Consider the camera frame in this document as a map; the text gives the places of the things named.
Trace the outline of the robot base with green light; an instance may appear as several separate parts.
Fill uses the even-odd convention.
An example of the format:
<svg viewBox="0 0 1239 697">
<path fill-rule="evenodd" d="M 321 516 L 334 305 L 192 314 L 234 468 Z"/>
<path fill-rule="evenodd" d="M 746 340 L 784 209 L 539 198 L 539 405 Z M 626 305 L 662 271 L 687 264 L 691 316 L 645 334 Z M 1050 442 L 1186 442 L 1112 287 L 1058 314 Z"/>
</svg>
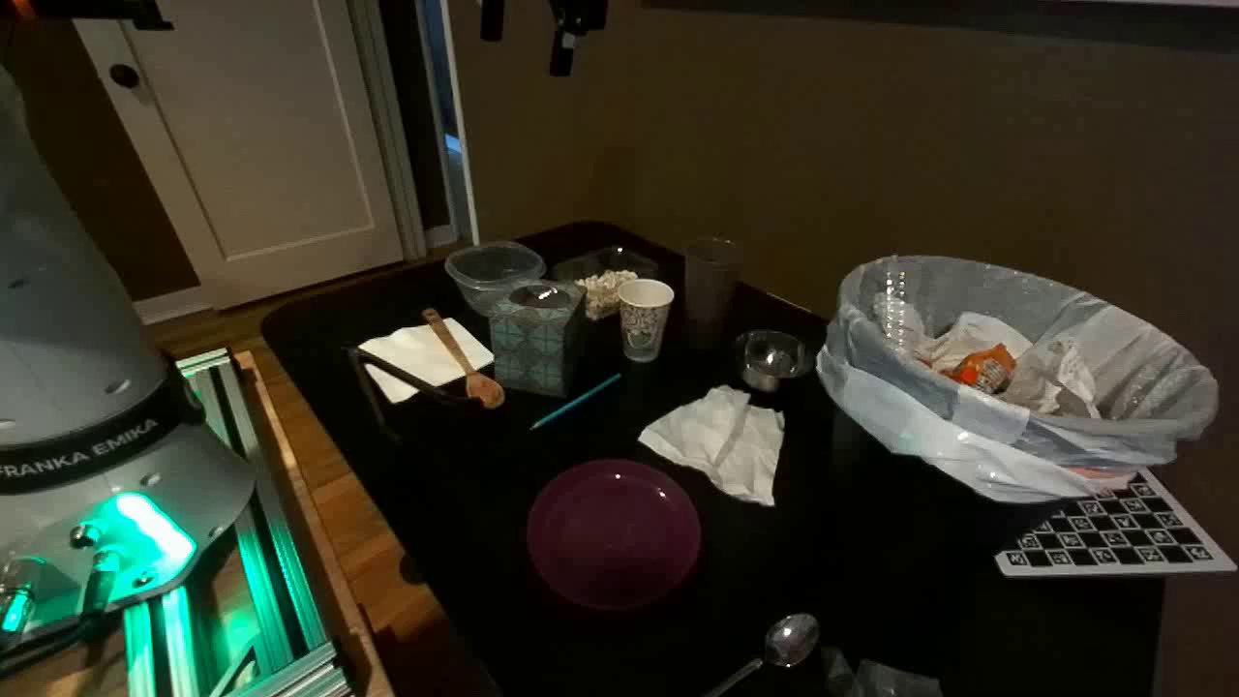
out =
<svg viewBox="0 0 1239 697">
<path fill-rule="evenodd" d="M 256 468 L 209 424 L 0 72 L 0 634 L 71 632 L 188 578 Z"/>
</svg>

